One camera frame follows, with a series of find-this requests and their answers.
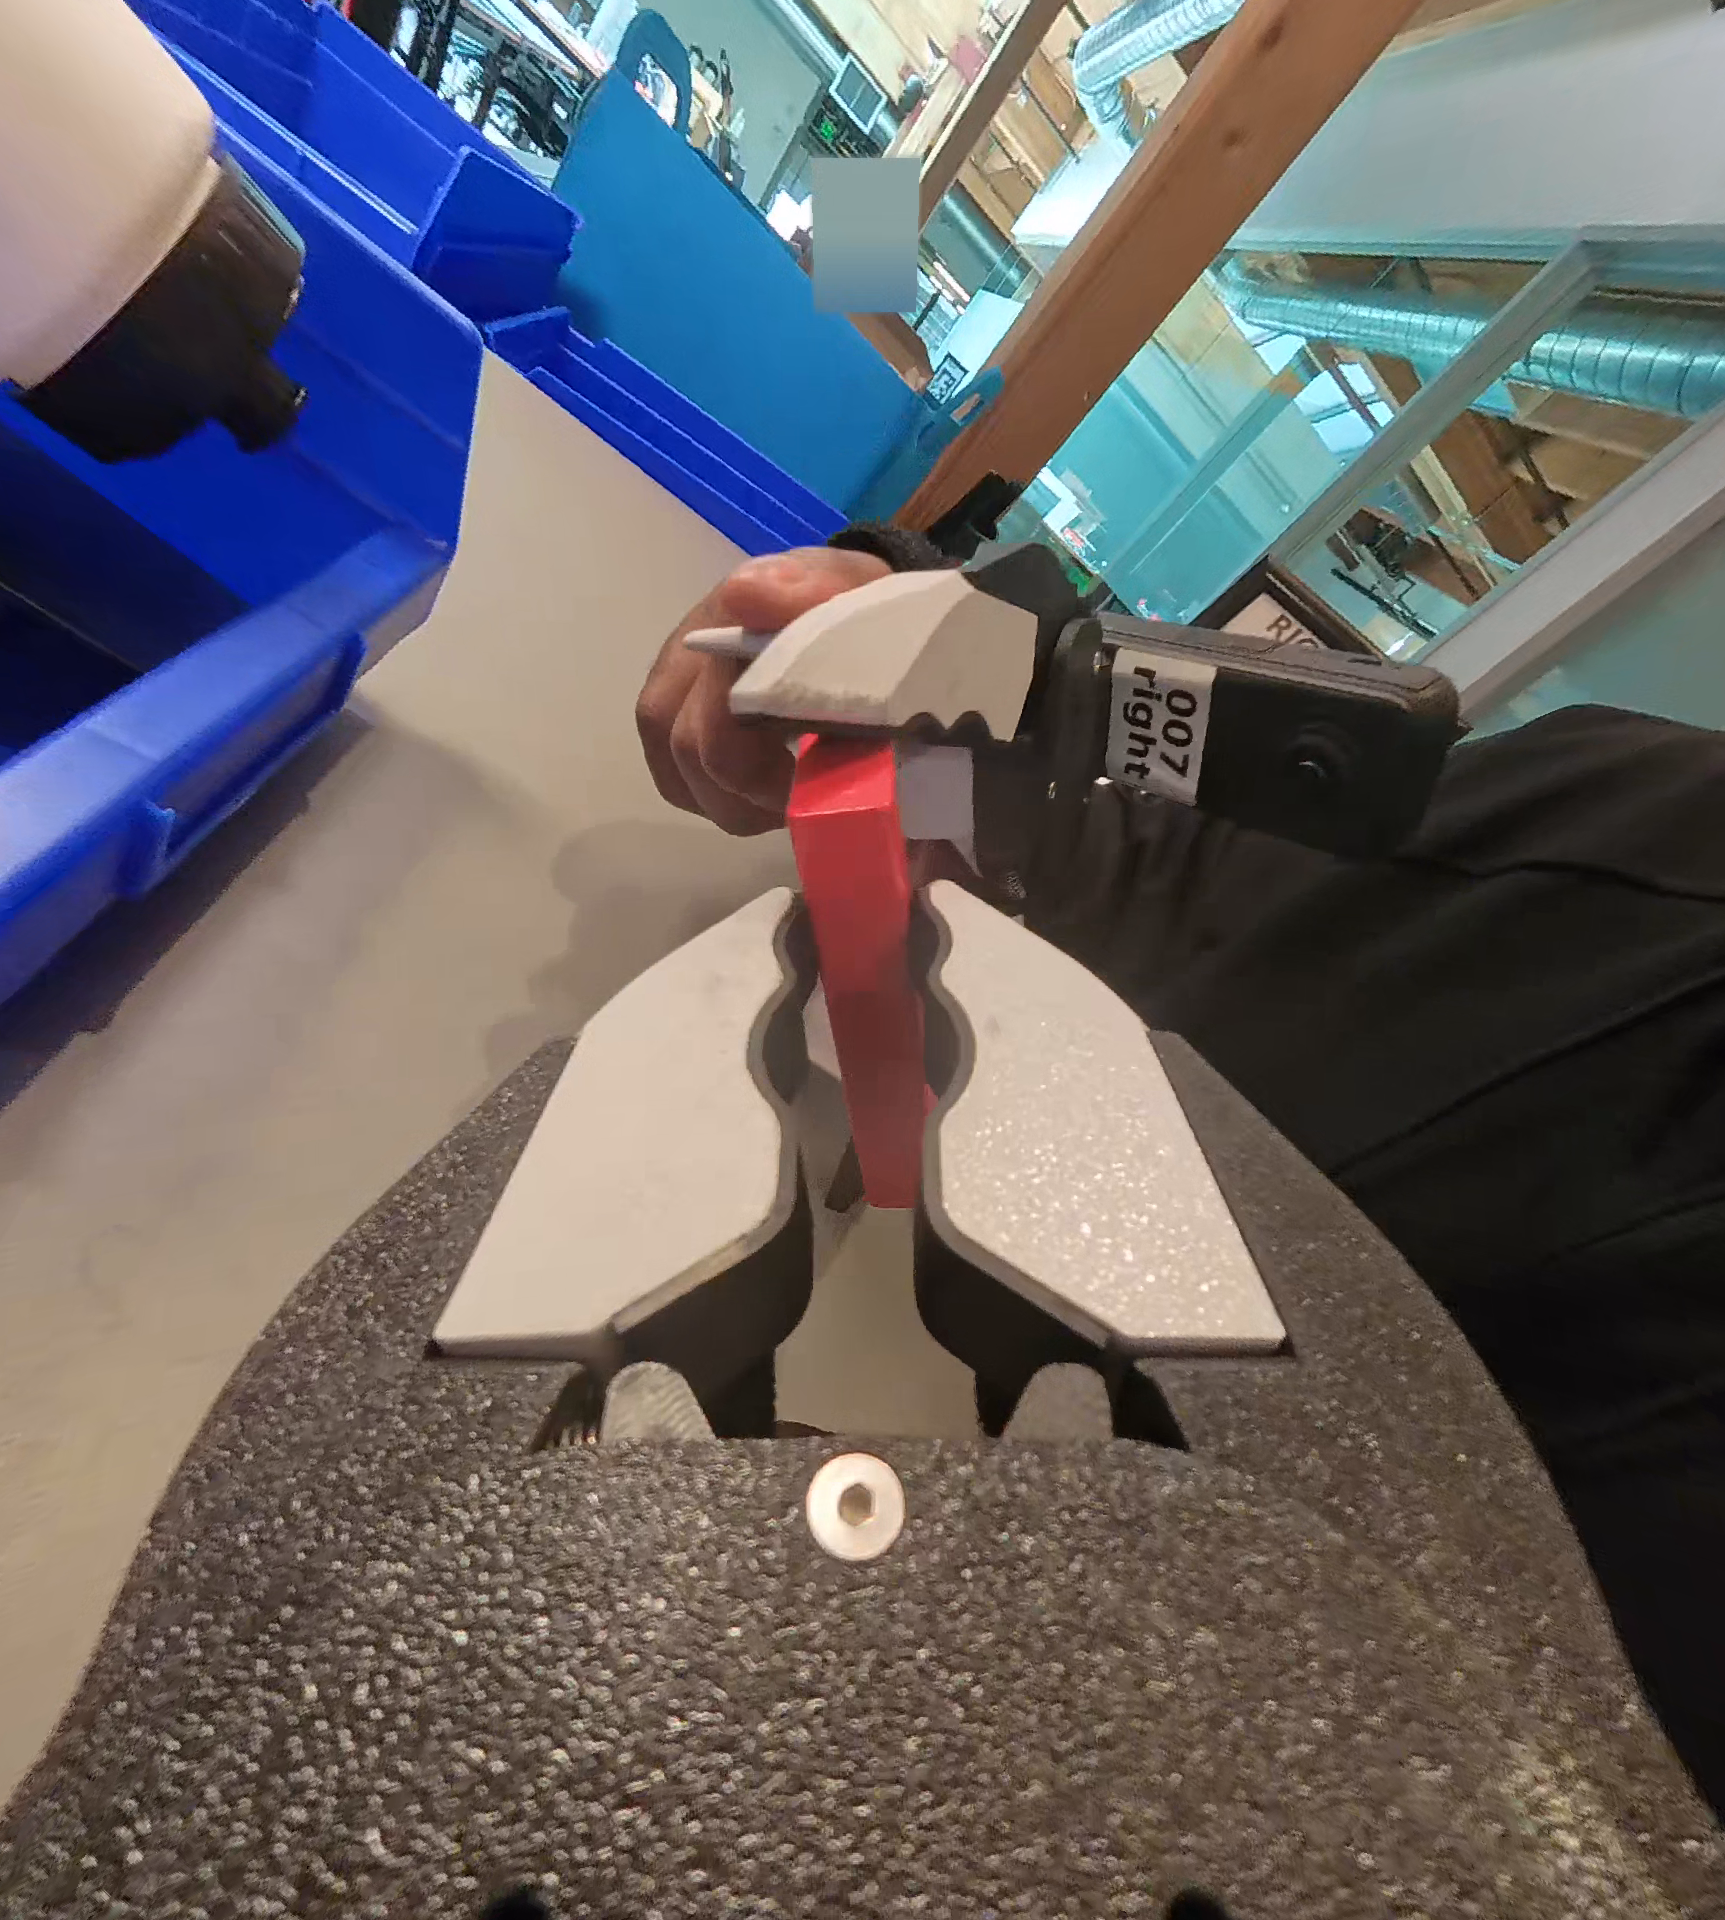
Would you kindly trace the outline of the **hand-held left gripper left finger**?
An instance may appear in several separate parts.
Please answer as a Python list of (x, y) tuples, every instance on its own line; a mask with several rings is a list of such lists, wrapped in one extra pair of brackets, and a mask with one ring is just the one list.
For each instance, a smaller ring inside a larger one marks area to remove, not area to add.
[(774, 887), (576, 1036), (436, 1320), (442, 1355), (753, 1364), (808, 1298), (792, 1090), (800, 900)]

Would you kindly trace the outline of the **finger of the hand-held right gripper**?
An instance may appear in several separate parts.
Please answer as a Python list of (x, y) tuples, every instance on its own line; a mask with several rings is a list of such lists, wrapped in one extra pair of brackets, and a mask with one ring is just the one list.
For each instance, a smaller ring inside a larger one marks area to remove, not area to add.
[(1038, 613), (962, 569), (901, 571), (789, 620), (728, 703), (750, 723), (1012, 743), (1038, 667)]
[(973, 844), (973, 754), (898, 747), (898, 821), (908, 844)]

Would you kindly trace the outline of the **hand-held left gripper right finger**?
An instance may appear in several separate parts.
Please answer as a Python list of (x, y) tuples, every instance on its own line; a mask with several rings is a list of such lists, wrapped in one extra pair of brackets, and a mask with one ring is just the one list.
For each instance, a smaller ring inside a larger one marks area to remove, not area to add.
[(1148, 1029), (959, 883), (923, 890), (953, 1045), (923, 1130), (943, 1246), (1119, 1358), (1274, 1355), (1287, 1328)]

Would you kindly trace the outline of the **red block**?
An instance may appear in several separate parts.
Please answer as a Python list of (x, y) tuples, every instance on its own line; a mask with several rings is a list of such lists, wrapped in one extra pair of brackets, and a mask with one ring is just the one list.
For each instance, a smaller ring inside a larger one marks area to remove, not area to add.
[(808, 910), (865, 1202), (910, 1211), (923, 1170), (923, 994), (891, 743), (805, 731), (787, 831)]

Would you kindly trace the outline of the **blue storage bin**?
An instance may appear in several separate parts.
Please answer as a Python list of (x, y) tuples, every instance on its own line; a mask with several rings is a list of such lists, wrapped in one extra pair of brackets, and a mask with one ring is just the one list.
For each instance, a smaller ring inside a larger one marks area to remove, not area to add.
[(189, 74), (306, 244), (275, 345), (306, 403), (256, 455), (204, 427), (106, 467), (0, 392), (0, 1003), (319, 734), (459, 539), (481, 334)]
[(647, 479), (743, 555), (821, 544), (845, 513), (608, 340), (582, 337), (565, 307), (481, 327), (486, 347), (550, 396)]
[(334, 6), (129, 10), (221, 120), (464, 317), (562, 302), (577, 216)]

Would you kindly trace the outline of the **white bottle with black lid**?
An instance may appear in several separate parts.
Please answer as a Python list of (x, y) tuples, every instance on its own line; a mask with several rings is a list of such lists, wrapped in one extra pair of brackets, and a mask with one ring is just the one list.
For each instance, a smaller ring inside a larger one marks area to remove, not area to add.
[(119, 1), (0, 1), (0, 391), (105, 465), (280, 442), (306, 248)]

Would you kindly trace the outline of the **person's right forearm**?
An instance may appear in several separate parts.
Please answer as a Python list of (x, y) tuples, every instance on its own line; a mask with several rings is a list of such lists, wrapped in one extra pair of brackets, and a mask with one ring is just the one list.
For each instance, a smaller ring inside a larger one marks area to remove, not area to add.
[(1456, 747), (1349, 859), (1096, 784), (1026, 921), (1181, 1036), (1494, 1377), (1725, 1822), (1725, 731)]

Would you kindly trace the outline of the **person's right hand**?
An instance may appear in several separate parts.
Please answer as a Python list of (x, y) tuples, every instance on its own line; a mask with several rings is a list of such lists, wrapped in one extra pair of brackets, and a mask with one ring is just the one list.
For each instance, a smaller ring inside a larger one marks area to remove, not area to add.
[(802, 612), (892, 571), (954, 569), (922, 533), (852, 523), (832, 539), (732, 567), (663, 640), (635, 702), (635, 727), (658, 793), (735, 837), (782, 827), (796, 755), (777, 723), (730, 708), (735, 659), (698, 651), (712, 628), (777, 632)]

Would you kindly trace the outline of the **blue divider panel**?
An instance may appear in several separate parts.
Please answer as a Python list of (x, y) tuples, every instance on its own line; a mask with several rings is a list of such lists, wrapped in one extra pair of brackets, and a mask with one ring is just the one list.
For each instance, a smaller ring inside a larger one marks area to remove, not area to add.
[(559, 274), (571, 321), (808, 490), (845, 497), (922, 429), (962, 429), (815, 307), (779, 235), (621, 75), (582, 102), (551, 190), (581, 217)]

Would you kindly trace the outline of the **silver ventilation duct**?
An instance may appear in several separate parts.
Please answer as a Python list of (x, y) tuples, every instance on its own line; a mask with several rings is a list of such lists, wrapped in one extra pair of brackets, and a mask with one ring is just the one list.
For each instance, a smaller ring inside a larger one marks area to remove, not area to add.
[[(1241, 321), (1402, 357), (1424, 376), (1446, 369), (1499, 317), (1498, 307), (1369, 288), (1322, 292), (1228, 277), (1217, 292)], [(1499, 378), (1702, 418), (1725, 403), (1725, 313), (1583, 301), (1540, 331)]]
[(1128, 1), (1096, 19), (1069, 52), (1089, 127), (1123, 146), (1138, 142), (1121, 84), (1145, 66), (1222, 31), (1244, 1)]

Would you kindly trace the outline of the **wooden post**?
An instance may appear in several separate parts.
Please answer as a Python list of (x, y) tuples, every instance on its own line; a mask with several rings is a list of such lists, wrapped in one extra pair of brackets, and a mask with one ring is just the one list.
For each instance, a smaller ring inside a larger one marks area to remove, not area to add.
[(1036, 479), (1417, 10), (1244, 4), (998, 340), (993, 398), (898, 523), (934, 523), (988, 474)]

